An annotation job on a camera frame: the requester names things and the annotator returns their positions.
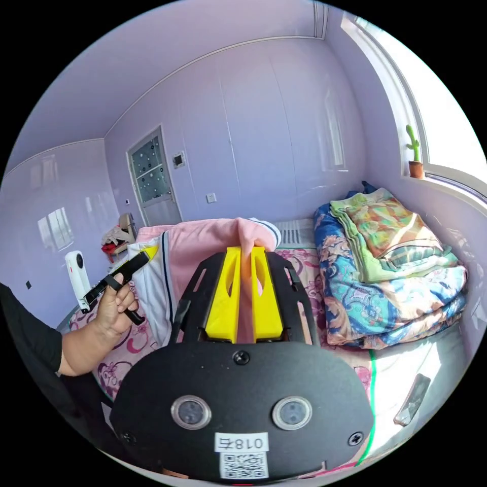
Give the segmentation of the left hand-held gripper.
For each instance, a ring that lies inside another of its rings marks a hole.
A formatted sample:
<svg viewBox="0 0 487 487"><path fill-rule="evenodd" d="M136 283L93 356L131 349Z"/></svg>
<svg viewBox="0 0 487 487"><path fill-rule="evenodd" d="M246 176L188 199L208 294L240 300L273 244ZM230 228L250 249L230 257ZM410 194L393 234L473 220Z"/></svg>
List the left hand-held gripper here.
<svg viewBox="0 0 487 487"><path fill-rule="evenodd" d="M94 310L98 303L98 298L107 287L118 292L123 286L128 284L133 275L151 261L159 250L159 245L145 247L133 258L126 261L114 272L107 274L101 281L93 286L89 291L83 292L83 314Z"/></svg>

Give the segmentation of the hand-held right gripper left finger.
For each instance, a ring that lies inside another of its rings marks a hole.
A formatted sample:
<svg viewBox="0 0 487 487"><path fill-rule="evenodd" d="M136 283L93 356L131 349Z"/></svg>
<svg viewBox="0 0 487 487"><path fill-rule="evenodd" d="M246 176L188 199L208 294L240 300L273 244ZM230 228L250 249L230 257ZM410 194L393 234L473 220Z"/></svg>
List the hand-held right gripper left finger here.
<svg viewBox="0 0 487 487"><path fill-rule="evenodd" d="M205 325L208 339L236 341L240 305L241 248L228 247Z"/></svg>

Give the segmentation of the person's left hand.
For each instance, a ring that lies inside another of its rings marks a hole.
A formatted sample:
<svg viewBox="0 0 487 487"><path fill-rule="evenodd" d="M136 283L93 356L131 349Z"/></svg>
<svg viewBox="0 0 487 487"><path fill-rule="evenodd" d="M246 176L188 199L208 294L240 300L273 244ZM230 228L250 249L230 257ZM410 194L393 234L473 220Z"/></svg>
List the person's left hand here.
<svg viewBox="0 0 487 487"><path fill-rule="evenodd" d="M116 343L131 327L132 321L125 314L127 310L138 310L138 302L129 284L122 285L117 291L108 285L99 301L94 320L104 338Z"/></svg>

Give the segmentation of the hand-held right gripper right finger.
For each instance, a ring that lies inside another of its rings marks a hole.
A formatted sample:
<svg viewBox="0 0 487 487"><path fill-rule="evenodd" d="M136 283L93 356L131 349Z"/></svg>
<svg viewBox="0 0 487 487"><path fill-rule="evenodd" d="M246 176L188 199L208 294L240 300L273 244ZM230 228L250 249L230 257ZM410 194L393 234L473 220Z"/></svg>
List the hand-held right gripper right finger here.
<svg viewBox="0 0 487 487"><path fill-rule="evenodd" d="M255 341L281 339L283 324L263 247L252 249L252 321Z"/></svg>

